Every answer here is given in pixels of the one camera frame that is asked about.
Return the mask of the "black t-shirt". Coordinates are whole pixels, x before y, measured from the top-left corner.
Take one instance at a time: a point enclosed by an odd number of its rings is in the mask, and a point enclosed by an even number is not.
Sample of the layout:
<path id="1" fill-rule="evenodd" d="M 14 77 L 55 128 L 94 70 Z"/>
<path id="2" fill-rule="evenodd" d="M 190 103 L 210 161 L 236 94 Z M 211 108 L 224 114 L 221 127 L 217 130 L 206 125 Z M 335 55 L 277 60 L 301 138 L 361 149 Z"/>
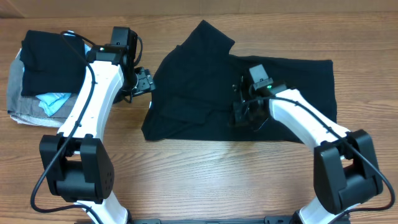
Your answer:
<path id="1" fill-rule="evenodd" d="M 148 141 L 188 139 L 206 141 L 297 140 L 273 119 L 258 131 L 229 125 L 234 86 L 255 65 L 263 65 L 274 80 L 296 87 L 330 120 L 337 117 L 331 60 L 238 57 L 230 54 L 234 41 L 206 21 L 163 59 L 154 75 L 152 104 L 142 125 Z"/>

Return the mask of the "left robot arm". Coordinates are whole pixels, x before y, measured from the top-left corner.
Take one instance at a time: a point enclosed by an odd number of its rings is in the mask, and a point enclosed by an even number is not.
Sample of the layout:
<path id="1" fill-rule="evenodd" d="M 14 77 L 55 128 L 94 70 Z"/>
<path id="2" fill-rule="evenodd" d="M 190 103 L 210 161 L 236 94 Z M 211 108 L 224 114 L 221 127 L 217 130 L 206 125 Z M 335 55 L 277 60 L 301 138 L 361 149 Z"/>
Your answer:
<path id="1" fill-rule="evenodd" d="M 142 39 L 128 27 L 114 27 L 111 41 L 93 44 L 81 58 L 85 80 L 75 105 L 56 135 L 39 144 L 44 172 L 30 196 L 40 213 L 83 209 L 93 223 L 132 223 L 113 192 L 114 167 L 103 145 L 111 107 L 155 90 L 148 70 L 138 66 Z"/>

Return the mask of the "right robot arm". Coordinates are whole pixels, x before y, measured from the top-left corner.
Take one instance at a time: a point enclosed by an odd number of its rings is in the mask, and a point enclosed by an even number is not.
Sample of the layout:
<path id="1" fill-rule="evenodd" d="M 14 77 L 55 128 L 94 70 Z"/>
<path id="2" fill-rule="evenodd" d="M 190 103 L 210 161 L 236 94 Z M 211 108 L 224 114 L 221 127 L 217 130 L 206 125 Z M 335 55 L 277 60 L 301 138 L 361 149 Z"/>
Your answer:
<path id="1" fill-rule="evenodd" d="M 316 197 L 291 217 L 266 222 L 349 223 L 359 204 L 383 191 L 373 140 L 360 129 L 350 131 L 312 106 L 298 89 L 269 77 L 262 65 L 242 74 L 234 91 L 231 125 L 261 129 L 268 120 L 282 123 L 313 153 Z"/>

